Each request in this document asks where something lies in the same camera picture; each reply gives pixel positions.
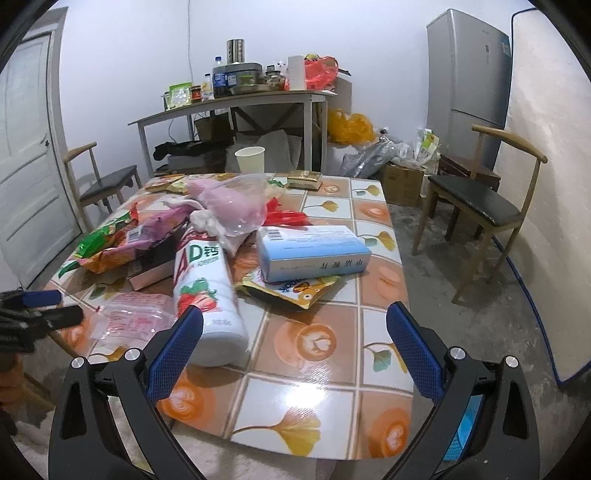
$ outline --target storage box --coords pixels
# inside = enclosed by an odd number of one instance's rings
[[[380,182],[386,202],[414,207],[421,193],[423,171],[397,165],[384,165],[381,170]]]

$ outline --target plastic bottle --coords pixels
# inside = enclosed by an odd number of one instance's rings
[[[201,84],[201,94],[203,96],[203,100],[213,100],[213,84],[211,73],[205,74],[203,83]]]

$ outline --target desk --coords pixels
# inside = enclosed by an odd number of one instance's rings
[[[326,158],[326,143],[327,143],[327,120],[328,120],[328,101],[329,96],[334,96],[330,92],[315,92],[312,90],[294,90],[282,92],[263,92],[251,93],[249,95],[236,95],[231,97],[218,98],[215,100],[205,100],[203,102],[194,103],[192,105],[182,106],[160,112],[155,115],[147,116],[128,125],[137,125],[139,132],[139,140],[142,144],[142,152],[144,153],[144,160],[146,168],[150,177],[154,176],[154,168],[152,166],[152,157],[148,150],[148,141],[146,139],[145,127],[154,125],[167,120],[172,120],[180,116],[187,117],[187,127],[189,129],[189,137],[194,137],[192,115],[196,113],[203,113],[211,110],[221,110],[225,108],[235,108],[243,106],[254,105],[269,105],[272,103],[301,103],[304,107],[304,168],[312,170],[312,103],[320,104],[320,130],[322,132],[322,156],[321,162]]]
[[[285,174],[269,177],[287,182]],[[164,196],[142,189],[112,216],[133,204],[140,218],[157,214],[166,209]],[[287,190],[278,200],[281,210],[306,212],[314,225],[351,229],[372,252],[366,271],[340,278],[309,310],[277,309],[240,295],[248,351],[223,367],[188,365],[158,408],[192,428],[288,455],[396,455],[407,442],[413,381],[385,323],[388,306],[397,300],[408,304],[408,295],[382,187],[378,181],[324,176],[318,192]],[[229,262],[233,280],[257,265],[254,246],[243,245]],[[85,311],[83,326],[74,327],[81,331],[61,331],[78,354],[92,360],[97,347],[87,332],[99,317],[94,311],[130,290],[125,276],[126,265],[102,275],[79,268],[50,281],[47,288],[63,291],[66,304]],[[142,292],[172,295],[172,279]]]

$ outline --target jar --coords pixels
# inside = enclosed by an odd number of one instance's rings
[[[201,95],[201,86],[193,85],[191,87],[191,103],[197,103],[201,100],[203,100],[203,96]]]

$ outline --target black chair cushion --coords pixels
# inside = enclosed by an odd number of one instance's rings
[[[479,181],[454,175],[431,175],[432,181],[494,226],[507,225],[519,217],[519,209]]]
[[[99,180],[94,182],[88,190],[80,195],[80,202],[96,197],[102,193],[107,194],[110,190],[121,188],[127,182],[131,180],[131,177],[135,173],[137,166],[132,165],[131,167],[125,167],[121,170],[109,173],[105,177],[101,177]]]

